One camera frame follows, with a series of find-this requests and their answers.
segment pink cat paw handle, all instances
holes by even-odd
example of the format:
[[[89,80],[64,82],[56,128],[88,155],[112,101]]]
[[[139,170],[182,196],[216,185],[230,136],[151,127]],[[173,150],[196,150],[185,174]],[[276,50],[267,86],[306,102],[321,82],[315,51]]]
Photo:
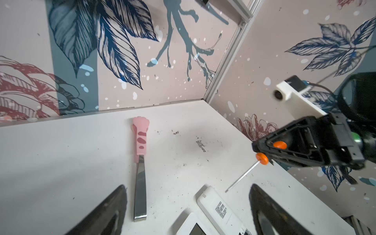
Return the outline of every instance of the pink cat paw handle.
[[[136,135],[135,162],[138,162],[138,156],[146,154],[146,132],[150,121],[144,117],[133,118],[132,129]]]

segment blue leaf pattern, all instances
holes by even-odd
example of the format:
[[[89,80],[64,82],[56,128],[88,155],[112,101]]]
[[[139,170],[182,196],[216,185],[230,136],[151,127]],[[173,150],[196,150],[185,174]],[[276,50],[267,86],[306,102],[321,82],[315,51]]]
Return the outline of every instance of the blue leaf pattern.
[[[118,78],[142,89],[136,50],[104,0],[98,4],[97,17],[97,49],[103,62]]]
[[[329,39],[311,38],[296,44],[286,52],[291,52],[300,56],[309,56],[331,52],[339,47],[340,46],[336,42]]]
[[[359,50],[369,51],[376,48],[376,45],[356,47],[372,35],[376,28],[376,17],[365,21],[352,36],[346,25],[338,23],[319,25],[323,34],[322,38],[302,41],[285,51],[300,56],[317,55],[304,70],[323,69],[341,61],[334,76],[344,75],[359,64],[362,59],[362,53]]]
[[[155,41],[152,18],[146,4],[141,0],[102,0],[114,11],[116,18],[133,37]]]
[[[309,91],[303,95],[303,97],[307,98],[311,101],[314,105],[319,107],[324,112],[339,112],[336,97],[333,97],[328,92],[322,91]]]
[[[54,0],[49,23],[56,44],[77,73],[78,67],[95,49],[93,0]]]
[[[341,182],[345,179],[342,176],[342,173],[337,169],[336,166],[325,166],[321,167],[324,174],[328,177],[330,182],[332,183],[334,189],[336,192],[338,192],[338,187],[340,186]]]
[[[362,59],[360,52],[351,52],[341,60],[340,65],[338,66],[338,71],[334,76],[339,76],[347,73],[350,70],[353,70]]]
[[[351,41],[350,30],[344,24],[320,24],[323,38],[337,42],[339,45],[347,45]]]
[[[348,52],[346,49],[337,49],[332,52],[326,52],[324,54],[316,56],[306,69],[321,69],[326,68],[340,61]]]
[[[351,41],[353,44],[357,45],[369,38],[372,32],[374,31],[376,26],[376,17],[373,17],[370,20],[364,22],[361,26],[359,26],[354,34],[351,37]]]

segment white table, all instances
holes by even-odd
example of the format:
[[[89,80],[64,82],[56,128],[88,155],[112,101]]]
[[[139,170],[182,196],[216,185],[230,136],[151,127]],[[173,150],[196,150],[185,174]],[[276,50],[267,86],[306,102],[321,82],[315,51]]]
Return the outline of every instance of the white table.
[[[136,116],[148,118],[150,127],[147,220],[134,223],[136,164],[130,126]],[[195,199],[207,184],[255,235],[248,199],[253,183],[313,234],[355,234],[278,164],[258,165],[225,193],[256,162],[255,154],[251,141],[204,101],[1,127],[0,140],[2,234],[64,234],[124,184],[128,204],[122,234],[173,234],[183,215],[194,212],[216,235]]]

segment orange cap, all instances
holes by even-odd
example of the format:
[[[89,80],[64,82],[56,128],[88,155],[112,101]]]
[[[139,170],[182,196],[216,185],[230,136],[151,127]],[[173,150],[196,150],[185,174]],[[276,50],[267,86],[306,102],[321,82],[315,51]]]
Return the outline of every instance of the orange cap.
[[[266,165],[269,163],[268,157],[263,153],[257,153],[256,159],[260,161],[261,164]]]
[[[283,141],[277,141],[274,142],[273,147],[278,149],[287,149],[287,144]]]

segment floral wallpaper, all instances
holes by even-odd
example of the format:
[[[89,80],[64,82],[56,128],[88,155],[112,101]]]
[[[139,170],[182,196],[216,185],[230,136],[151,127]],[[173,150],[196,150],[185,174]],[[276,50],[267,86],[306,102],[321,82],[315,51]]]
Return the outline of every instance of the floral wallpaper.
[[[0,103],[3,124],[201,99],[238,26],[221,5],[190,0],[15,0],[4,5],[0,18],[9,24],[0,26],[5,32],[0,93],[9,102]],[[50,100],[15,82],[41,89],[35,73],[52,78],[43,80],[50,85],[43,90]],[[14,113],[9,104],[25,110]]]
[[[334,92],[304,96],[326,112],[338,111],[336,89],[349,75],[375,71],[376,2],[265,0],[235,55],[211,106],[255,141],[293,120],[273,97],[275,85],[297,75]],[[354,215],[376,230],[376,164],[349,169],[350,185],[337,167],[296,168],[279,163],[339,216]]]

